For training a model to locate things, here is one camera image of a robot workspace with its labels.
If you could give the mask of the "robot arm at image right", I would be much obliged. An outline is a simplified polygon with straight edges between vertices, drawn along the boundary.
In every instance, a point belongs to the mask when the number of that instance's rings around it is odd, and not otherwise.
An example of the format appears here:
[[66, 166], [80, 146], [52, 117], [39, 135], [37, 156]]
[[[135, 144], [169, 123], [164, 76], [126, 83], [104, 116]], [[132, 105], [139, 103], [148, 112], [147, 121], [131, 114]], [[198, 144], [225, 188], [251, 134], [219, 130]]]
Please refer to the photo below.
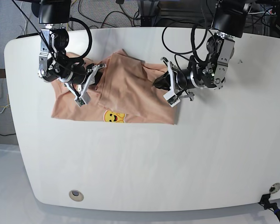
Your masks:
[[203, 60], [198, 56], [200, 46], [195, 45], [194, 24], [191, 30], [190, 43], [192, 50], [188, 53], [188, 66], [181, 69], [163, 57], [167, 72], [155, 79], [153, 85], [157, 89], [165, 90], [164, 98], [171, 107], [180, 103], [182, 98], [194, 99], [193, 89], [221, 89], [226, 81], [229, 60], [234, 54], [234, 38], [241, 38], [245, 28], [248, 11], [251, 8], [249, 0], [220, 0], [211, 27], [205, 27], [205, 33], [211, 28], [215, 33], [210, 38], [203, 37], [208, 54]]

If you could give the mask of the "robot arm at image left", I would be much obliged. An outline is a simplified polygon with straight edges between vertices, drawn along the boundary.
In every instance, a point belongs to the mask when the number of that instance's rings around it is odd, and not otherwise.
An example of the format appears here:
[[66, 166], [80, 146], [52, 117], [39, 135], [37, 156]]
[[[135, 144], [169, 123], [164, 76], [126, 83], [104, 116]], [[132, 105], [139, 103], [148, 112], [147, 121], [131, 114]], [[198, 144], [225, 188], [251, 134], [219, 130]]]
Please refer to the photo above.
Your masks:
[[[92, 34], [89, 27], [80, 19], [70, 16], [71, 1], [42, 0], [40, 2], [38, 21], [45, 27], [39, 33], [41, 51], [39, 54], [38, 76], [45, 82], [59, 80], [75, 96], [78, 106], [86, 105], [91, 97], [89, 86], [99, 81], [98, 72], [106, 67], [105, 63], [85, 66], [84, 58], [92, 47]], [[63, 25], [68, 22], [81, 24], [88, 36], [88, 46], [81, 56], [68, 57], [66, 47], [69, 33]]]

